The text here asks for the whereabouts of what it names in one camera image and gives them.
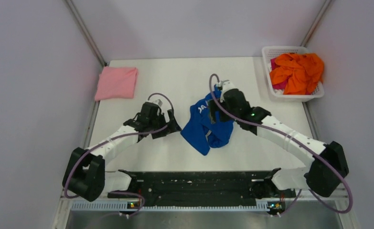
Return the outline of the blue printed t shirt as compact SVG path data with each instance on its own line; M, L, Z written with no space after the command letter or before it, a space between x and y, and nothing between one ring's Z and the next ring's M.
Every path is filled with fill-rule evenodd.
M207 155L212 148L221 148L229 143L234 129L233 121L221 122L215 113L216 122L211 123L209 102L211 94L190 107L190 119L181 130L182 137L200 154Z

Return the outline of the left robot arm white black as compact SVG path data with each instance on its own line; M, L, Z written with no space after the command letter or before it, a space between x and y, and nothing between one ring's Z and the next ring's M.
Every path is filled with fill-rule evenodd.
M65 197L96 200L107 187L106 166L122 151L149 135L156 139L179 131L173 108L165 114L160 100L146 101L141 111L115 133L88 149L77 147L72 151L62 181Z

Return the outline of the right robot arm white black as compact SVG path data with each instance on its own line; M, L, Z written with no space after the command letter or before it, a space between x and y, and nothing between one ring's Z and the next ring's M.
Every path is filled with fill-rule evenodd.
M345 181L349 168L339 143L324 143L288 127L270 111L252 107L234 86L215 86L210 89L210 96L212 121L219 113L220 121L236 122L241 129L276 144L302 162L302 167L273 170L264 184L269 196L276 197L286 189L307 189L318 197L328 198L340 184L351 195Z

